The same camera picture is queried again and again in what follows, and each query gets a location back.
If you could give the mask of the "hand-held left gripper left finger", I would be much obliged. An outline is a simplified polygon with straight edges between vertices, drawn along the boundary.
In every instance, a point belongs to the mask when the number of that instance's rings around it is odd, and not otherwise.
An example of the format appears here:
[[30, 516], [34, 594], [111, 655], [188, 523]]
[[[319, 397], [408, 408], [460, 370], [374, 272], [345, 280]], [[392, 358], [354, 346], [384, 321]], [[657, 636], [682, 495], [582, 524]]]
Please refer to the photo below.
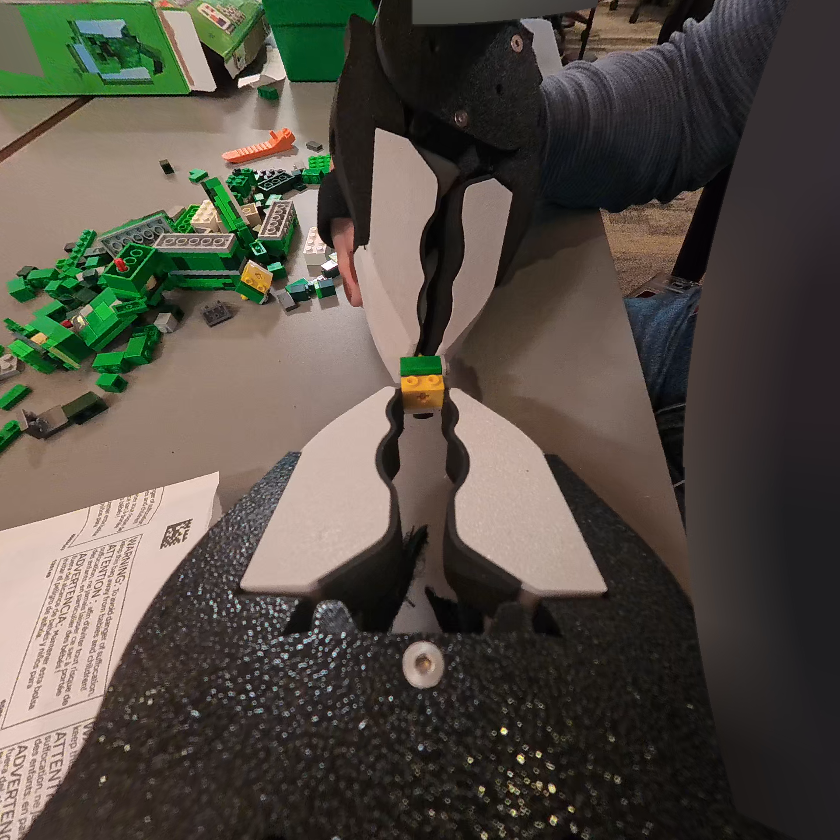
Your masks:
[[393, 585], [402, 431], [402, 395], [389, 385], [305, 445], [241, 581], [245, 591], [377, 597]]

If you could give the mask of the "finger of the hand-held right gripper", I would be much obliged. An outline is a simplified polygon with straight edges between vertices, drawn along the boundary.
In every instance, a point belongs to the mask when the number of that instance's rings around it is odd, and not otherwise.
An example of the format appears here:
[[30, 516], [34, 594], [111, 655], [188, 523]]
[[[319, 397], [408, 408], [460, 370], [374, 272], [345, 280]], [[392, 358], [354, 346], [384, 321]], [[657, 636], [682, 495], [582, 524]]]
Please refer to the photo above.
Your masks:
[[421, 354], [455, 352], [486, 306], [497, 281], [511, 199], [495, 178], [457, 186], [446, 196], [425, 288]]
[[458, 176], [457, 165], [407, 137], [374, 131], [369, 242], [356, 250], [356, 272], [375, 347], [384, 361], [414, 354], [424, 287], [421, 244], [437, 210], [440, 188]]

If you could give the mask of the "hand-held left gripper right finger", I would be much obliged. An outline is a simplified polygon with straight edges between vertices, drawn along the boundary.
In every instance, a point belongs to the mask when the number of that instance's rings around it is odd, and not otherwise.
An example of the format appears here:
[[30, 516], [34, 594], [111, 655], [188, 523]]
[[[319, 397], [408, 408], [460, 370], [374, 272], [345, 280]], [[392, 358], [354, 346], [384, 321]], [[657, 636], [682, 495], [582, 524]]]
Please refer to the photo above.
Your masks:
[[459, 599], [600, 597], [606, 583], [541, 448], [465, 391], [444, 404], [454, 484], [444, 575]]

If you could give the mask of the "yellow toy brick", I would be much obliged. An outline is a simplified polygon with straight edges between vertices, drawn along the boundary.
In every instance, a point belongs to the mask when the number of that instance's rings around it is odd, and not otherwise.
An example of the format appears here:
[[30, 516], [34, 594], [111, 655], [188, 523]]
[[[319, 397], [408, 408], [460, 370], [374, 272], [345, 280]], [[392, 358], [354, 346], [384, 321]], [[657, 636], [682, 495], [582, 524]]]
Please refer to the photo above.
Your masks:
[[444, 405], [445, 378], [441, 374], [407, 375], [401, 378], [401, 391], [404, 413], [430, 414]]
[[244, 300], [264, 305], [270, 296], [272, 273], [252, 259], [246, 261], [236, 283], [237, 294]]

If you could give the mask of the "person's right forearm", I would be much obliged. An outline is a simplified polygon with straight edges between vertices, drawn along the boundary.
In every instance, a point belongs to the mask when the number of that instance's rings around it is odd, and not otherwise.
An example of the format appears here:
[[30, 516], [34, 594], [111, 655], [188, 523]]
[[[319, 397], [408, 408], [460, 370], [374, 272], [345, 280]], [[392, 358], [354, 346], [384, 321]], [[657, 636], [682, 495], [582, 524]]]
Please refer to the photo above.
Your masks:
[[731, 165], [788, 3], [720, 1], [663, 45], [576, 61], [542, 81], [542, 196], [622, 212]]

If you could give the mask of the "grey desk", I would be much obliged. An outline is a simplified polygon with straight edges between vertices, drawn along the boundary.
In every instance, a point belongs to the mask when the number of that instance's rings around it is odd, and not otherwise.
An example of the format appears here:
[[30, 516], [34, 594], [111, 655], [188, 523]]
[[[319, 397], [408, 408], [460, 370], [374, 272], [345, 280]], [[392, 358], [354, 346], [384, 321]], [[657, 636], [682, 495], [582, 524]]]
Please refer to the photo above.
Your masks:
[[[333, 85], [288, 83], [275, 103], [229, 97], [2, 101], [19, 136], [2, 162], [2, 319], [32, 307], [7, 281], [53, 266], [85, 228], [198, 203], [187, 173], [224, 177], [221, 153], [290, 128], [326, 143]], [[318, 301], [285, 313], [241, 303], [208, 328], [212, 293], [188, 292], [185, 319], [105, 414], [2, 456], [2, 528], [219, 472], [232, 507], [281, 456], [391, 382], [364, 313]], [[598, 212], [547, 206], [515, 272], [496, 290], [453, 362], [453, 383], [560, 456], [690, 591], [686, 535]]]

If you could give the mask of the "person's right hand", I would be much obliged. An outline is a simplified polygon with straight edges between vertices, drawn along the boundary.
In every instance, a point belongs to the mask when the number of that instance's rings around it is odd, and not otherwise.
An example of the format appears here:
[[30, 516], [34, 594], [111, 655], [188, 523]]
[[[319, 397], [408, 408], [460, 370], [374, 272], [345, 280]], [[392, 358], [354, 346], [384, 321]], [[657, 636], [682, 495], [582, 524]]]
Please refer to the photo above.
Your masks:
[[354, 223], [349, 217], [336, 217], [331, 221], [332, 245], [342, 277], [345, 296], [354, 308], [363, 306], [360, 283], [354, 264], [356, 250]]

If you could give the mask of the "white toy brick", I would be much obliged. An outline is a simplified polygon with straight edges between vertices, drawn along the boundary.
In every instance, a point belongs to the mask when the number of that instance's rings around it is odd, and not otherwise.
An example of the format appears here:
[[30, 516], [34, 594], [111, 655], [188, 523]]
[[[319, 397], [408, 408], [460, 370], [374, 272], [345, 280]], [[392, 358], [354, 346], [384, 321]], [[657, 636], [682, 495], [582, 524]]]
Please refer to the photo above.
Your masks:
[[316, 226], [309, 228], [303, 241], [302, 256], [304, 262], [310, 270], [321, 271], [321, 266], [324, 263], [329, 263], [334, 259], [334, 252], [320, 237], [319, 230]]

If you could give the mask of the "plain green box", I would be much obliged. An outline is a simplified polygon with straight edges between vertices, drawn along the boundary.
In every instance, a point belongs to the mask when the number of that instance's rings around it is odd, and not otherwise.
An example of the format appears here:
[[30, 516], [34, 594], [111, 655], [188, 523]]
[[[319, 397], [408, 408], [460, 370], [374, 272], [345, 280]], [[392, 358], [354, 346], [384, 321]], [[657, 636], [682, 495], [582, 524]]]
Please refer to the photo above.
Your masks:
[[336, 81], [344, 63], [344, 31], [352, 14], [375, 17], [371, 1], [264, 1], [289, 81]]

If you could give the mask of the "orange brick separator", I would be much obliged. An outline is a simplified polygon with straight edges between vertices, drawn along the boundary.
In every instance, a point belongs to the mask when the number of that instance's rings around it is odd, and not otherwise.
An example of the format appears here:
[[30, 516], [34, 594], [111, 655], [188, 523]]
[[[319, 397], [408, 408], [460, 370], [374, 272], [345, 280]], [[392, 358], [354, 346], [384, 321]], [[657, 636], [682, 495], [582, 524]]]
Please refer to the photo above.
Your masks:
[[279, 132], [272, 130], [269, 132], [267, 140], [224, 152], [222, 153], [222, 159], [232, 165], [261, 160], [273, 154], [291, 151], [295, 140], [296, 136], [287, 128], [283, 128]]

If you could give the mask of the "person's leg in jeans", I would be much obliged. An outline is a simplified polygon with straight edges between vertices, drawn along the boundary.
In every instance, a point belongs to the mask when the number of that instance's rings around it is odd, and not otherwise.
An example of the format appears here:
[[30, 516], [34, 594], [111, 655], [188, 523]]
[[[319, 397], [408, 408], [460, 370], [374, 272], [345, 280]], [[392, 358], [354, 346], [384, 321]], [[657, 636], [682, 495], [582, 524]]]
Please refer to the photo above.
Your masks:
[[626, 314], [672, 487], [685, 518], [684, 434], [690, 356], [701, 286], [627, 297]]

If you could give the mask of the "printed cardboard flap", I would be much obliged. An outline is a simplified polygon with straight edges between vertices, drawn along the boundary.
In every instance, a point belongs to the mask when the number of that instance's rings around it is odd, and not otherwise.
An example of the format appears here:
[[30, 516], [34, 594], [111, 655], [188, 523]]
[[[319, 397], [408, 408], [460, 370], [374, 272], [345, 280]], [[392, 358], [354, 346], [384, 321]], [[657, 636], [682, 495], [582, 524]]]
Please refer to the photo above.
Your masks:
[[287, 79], [262, 2], [193, 1], [185, 9], [204, 52], [222, 61], [239, 88], [277, 87]]

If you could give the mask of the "white printed plastic bag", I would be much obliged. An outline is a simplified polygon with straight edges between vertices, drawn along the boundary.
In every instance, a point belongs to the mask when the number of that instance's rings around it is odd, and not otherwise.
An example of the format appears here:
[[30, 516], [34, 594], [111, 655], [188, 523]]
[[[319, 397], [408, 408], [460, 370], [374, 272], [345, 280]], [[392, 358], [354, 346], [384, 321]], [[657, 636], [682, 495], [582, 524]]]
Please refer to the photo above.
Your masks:
[[23, 837], [91, 731], [163, 583], [211, 526], [219, 474], [1, 535], [1, 838]]

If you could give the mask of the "pile of green toy bricks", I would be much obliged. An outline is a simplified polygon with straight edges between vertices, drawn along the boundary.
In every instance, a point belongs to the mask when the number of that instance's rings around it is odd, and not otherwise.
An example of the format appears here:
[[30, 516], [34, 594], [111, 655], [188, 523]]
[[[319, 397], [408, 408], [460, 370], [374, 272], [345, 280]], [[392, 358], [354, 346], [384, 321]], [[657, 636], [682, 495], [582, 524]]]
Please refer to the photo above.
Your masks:
[[[86, 228], [65, 245], [65, 256], [53, 267], [20, 269], [7, 283], [8, 294], [27, 302], [43, 292], [48, 300], [27, 323], [3, 321], [12, 341], [2, 347], [2, 380], [24, 366], [47, 375], [79, 371], [89, 363], [96, 387], [120, 394], [128, 386], [125, 375], [150, 364], [161, 338], [183, 321], [181, 306], [168, 293], [231, 292], [258, 305], [235, 290], [249, 259], [272, 273], [264, 305], [276, 301], [293, 312], [310, 300], [335, 297], [335, 256], [320, 272], [307, 267], [312, 277], [289, 279], [287, 273], [300, 227], [290, 195], [320, 186], [333, 168], [320, 143], [308, 148], [316, 154], [291, 171], [240, 165], [223, 182], [205, 170], [190, 170], [189, 182], [205, 194], [201, 203], [155, 211], [101, 234]], [[211, 232], [235, 235], [235, 256], [167, 255], [152, 247], [164, 233]]]

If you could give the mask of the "green picture cardboard box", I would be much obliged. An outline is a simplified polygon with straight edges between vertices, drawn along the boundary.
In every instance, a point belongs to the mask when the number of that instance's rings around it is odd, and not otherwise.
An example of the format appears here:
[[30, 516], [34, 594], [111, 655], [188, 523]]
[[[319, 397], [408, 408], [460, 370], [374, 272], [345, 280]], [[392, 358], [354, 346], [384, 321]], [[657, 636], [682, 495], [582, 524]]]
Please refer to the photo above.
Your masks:
[[156, 2], [1, 2], [4, 98], [187, 95], [217, 82], [189, 13]]

